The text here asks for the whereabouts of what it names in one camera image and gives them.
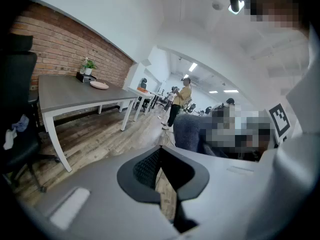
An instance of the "yellow shirt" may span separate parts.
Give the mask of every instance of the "yellow shirt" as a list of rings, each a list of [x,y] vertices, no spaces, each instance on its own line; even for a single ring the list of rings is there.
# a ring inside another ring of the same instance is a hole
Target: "yellow shirt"
[[[189,87],[189,86],[183,87],[182,90],[179,92],[179,94],[182,96],[182,98],[180,98],[180,97],[177,95],[177,96],[174,98],[172,104],[176,104],[176,105],[182,106],[183,104],[185,104],[186,99],[191,96],[191,89],[190,89],[190,87]]]

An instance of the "round plate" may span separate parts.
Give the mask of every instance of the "round plate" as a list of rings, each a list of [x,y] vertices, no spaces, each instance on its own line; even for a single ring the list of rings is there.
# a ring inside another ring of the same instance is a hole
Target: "round plate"
[[[97,81],[91,81],[90,85],[93,86],[94,88],[101,89],[101,90],[106,90],[109,88],[109,86],[106,85],[105,83],[97,82]]]

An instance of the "fluorescent light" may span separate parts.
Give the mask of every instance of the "fluorescent light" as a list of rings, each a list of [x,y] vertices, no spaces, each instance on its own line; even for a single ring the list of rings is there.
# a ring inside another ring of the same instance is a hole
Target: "fluorescent light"
[[[239,11],[238,11],[238,12],[234,12],[234,11],[231,9],[231,4],[230,4],[230,6],[229,6],[228,9],[229,9],[230,12],[232,12],[232,13],[235,14],[235,15],[237,15],[244,6],[245,6],[245,1],[242,1],[242,2],[239,1]]]
[[[225,93],[238,93],[237,90],[224,90]]]
[[[196,66],[198,66],[198,64],[193,63],[193,64],[191,65],[191,67],[189,68],[189,71],[192,72],[192,70],[194,70]]]

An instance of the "black pants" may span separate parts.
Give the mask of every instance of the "black pants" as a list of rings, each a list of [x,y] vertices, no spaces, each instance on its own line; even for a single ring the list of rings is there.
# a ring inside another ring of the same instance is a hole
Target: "black pants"
[[[174,124],[174,121],[179,113],[179,109],[181,108],[181,106],[173,104],[171,106],[171,110],[170,110],[170,117],[168,120],[168,126],[171,127]]]

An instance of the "brick wall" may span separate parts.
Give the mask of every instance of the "brick wall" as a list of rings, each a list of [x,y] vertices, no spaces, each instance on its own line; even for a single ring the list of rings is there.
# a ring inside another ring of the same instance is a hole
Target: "brick wall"
[[[85,57],[94,61],[92,75],[123,87],[133,61],[112,44],[71,18],[46,6],[31,2],[15,20],[10,30],[33,36],[31,51],[37,54],[30,89],[38,89],[39,75],[75,76]],[[57,118],[81,114],[96,108],[74,111]]]

